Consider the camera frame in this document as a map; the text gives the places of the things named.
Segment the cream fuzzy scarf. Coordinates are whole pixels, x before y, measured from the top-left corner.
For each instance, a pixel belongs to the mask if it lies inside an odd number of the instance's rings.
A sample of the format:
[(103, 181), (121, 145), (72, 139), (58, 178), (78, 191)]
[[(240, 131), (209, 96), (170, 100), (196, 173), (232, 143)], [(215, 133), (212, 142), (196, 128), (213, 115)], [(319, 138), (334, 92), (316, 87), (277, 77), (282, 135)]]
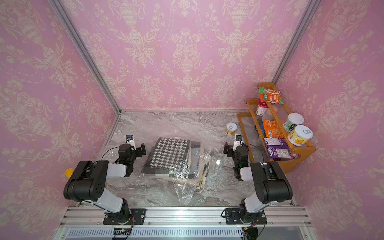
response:
[(203, 187), (206, 183), (209, 168), (211, 165), (211, 159), (212, 159), (212, 150), (209, 148), (201, 148), (200, 152), (200, 161), (199, 161), (199, 173), (195, 179), (176, 179), (171, 178), (169, 175), (167, 177), (158, 177), (158, 181), (164, 182), (164, 183), (175, 183), (179, 185), (187, 185), (194, 187), (196, 191), (202, 191)]

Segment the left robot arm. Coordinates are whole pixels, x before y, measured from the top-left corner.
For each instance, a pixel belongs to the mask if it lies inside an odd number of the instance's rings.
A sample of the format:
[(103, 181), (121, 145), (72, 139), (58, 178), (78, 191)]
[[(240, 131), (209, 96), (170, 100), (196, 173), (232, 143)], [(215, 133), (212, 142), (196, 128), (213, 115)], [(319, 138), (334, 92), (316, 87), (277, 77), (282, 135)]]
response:
[(80, 161), (64, 187), (64, 197), (75, 202), (87, 202), (105, 213), (104, 225), (144, 224), (146, 209), (131, 209), (128, 201), (117, 197), (107, 187), (108, 178), (128, 178), (137, 158), (146, 155), (145, 144), (135, 147), (125, 143), (118, 147), (118, 159)]

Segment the grey black checked scarf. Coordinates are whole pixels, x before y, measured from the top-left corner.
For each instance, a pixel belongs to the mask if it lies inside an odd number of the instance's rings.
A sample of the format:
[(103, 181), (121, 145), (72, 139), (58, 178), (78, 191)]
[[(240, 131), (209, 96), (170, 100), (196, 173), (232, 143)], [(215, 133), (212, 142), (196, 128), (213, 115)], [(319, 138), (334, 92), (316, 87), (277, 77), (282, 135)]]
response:
[(176, 179), (195, 179), (199, 173), (201, 143), (188, 141), (178, 158), (173, 161), (169, 177)]

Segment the clear plastic vacuum bag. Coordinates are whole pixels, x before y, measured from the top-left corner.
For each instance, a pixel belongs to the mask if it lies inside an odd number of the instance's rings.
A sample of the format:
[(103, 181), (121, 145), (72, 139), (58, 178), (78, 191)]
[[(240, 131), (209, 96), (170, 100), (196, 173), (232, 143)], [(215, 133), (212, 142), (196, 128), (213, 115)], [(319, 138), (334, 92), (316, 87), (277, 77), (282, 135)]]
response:
[(107, 189), (133, 206), (234, 206), (241, 194), (223, 152), (230, 136), (221, 134), (150, 135), (127, 133), (114, 137), (100, 156), (118, 162), (118, 148), (134, 140), (145, 144), (146, 155), (135, 160), (127, 178), (107, 179)]

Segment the black white houndstooth scarf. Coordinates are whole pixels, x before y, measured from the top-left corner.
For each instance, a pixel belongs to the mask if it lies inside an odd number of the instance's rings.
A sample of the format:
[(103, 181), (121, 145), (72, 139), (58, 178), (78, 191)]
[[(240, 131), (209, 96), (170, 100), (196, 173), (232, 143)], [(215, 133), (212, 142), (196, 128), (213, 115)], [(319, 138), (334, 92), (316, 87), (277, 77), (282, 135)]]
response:
[(189, 140), (159, 138), (143, 168), (143, 174), (168, 175), (173, 161), (185, 149)]

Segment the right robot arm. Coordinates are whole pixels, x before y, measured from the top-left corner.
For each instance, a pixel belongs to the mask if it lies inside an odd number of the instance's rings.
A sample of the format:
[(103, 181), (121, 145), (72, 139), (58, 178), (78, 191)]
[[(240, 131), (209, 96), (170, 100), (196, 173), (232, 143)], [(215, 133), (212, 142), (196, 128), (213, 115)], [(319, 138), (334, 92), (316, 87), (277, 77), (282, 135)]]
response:
[(237, 208), (225, 209), (222, 217), (228, 225), (265, 225), (265, 208), (293, 197), (283, 170), (277, 162), (249, 163), (249, 147), (243, 143), (237, 146), (225, 143), (224, 154), (234, 162), (234, 177), (240, 182), (253, 182), (255, 191), (242, 199)]

